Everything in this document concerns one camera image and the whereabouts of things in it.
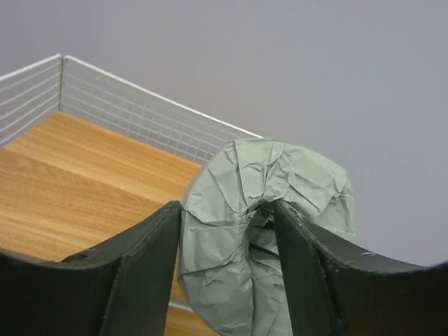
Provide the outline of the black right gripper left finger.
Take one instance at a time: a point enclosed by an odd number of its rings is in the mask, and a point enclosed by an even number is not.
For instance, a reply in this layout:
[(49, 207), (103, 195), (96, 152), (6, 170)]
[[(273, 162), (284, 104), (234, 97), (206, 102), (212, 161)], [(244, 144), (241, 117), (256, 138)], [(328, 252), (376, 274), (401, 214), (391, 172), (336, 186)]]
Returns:
[(55, 262), (1, 250), (2, 335), (162, 335), (179, 244), (171, 201)]

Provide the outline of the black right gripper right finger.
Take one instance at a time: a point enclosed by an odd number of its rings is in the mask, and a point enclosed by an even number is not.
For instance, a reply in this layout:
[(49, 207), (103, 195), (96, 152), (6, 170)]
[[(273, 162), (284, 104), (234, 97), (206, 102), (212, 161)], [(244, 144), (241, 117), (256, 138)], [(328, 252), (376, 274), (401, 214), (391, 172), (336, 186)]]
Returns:
[(274, 230), (294, 335), (446, 335), (447, 264), (371, 252), (278, 201)]

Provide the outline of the grey roll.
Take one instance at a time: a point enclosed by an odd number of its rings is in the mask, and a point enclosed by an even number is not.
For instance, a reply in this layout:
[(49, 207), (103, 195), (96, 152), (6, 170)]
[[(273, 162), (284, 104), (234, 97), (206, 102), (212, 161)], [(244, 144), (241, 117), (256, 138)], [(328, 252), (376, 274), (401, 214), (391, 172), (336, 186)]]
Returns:
[(183, 198), (178, 284), (219, 335), (293, 332), (274, 232), (277, 201), (346, 240), (356, 237), (347, 171), (287, 141), (229, 142)]

